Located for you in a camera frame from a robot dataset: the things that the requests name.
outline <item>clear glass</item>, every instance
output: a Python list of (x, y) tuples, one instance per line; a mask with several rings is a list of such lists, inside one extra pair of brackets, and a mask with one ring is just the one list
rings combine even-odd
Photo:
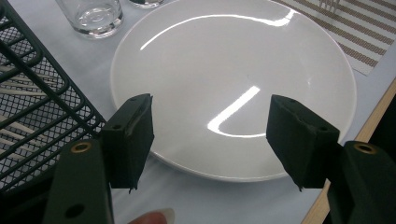
[(137, 7), (150, 8), (157, 7), (163, 3), (163, 0), (129, 0)]
[(114, 35), (122, 25), (119, 0), (56, 0), (73, 29), (98, 39)]

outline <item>black wire rack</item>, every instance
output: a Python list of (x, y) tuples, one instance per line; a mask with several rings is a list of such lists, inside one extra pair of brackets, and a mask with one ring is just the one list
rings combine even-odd
[(7, 1), (0, 1), (0, 191), (42, 174), (105, 120)]

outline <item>beige placemat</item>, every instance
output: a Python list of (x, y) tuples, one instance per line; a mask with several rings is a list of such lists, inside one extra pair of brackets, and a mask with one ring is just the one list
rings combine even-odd
[(273, 0), (323, 27), (339, 44), (353, 69), (368, 76), (396, 38), (396, 0), (341, 0), (332, 12), (319, 0)]

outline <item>white plate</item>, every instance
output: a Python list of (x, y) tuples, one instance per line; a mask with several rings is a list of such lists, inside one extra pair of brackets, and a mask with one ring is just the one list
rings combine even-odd
[(286, 175), (265, 138), (272, 94), (294, 98), (346, 134), (352, 70), (307, 17), (263, 0), (180, 0), (121, 41), (111, 69), (116, 108), (153, 95), (152, 153), (181, 170), (253, 182)]

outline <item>finger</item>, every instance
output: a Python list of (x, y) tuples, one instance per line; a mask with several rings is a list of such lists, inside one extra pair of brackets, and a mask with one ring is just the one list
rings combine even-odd
[(129, 224), (173, 224), (175, 222), (175, 212), (173, 209), (163, 209), (152, 211), (138, 217)]

